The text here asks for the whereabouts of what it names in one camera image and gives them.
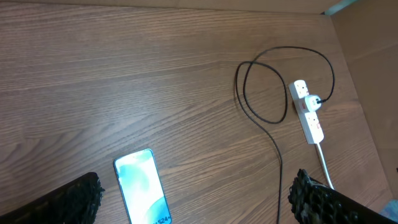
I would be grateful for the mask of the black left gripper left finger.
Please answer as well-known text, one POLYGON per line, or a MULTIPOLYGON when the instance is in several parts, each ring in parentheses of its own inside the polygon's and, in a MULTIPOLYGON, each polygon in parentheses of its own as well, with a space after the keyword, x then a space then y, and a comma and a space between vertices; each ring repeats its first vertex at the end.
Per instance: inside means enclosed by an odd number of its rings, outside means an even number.
POLYGON ((93 224, 104 188, 95 172, 1 215, 2 224, 93 224))

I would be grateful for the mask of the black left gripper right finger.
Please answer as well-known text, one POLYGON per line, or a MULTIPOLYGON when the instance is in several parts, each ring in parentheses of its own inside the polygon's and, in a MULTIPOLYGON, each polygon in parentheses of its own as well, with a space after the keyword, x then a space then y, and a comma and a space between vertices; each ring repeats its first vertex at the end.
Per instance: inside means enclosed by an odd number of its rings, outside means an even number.
POLYGON ((395 224, 300 169, 289 189, 289 203, 300 224, 395 224))

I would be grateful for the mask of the blue Galaxy smartphone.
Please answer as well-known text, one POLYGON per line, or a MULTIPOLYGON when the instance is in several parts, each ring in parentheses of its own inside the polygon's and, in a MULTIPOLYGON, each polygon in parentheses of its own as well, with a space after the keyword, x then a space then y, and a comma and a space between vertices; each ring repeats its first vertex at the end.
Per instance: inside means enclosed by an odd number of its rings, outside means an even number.
POLYGON ((143 149, 116 159, 114 169, 131 224, 172 223, 151 149, 143 149))

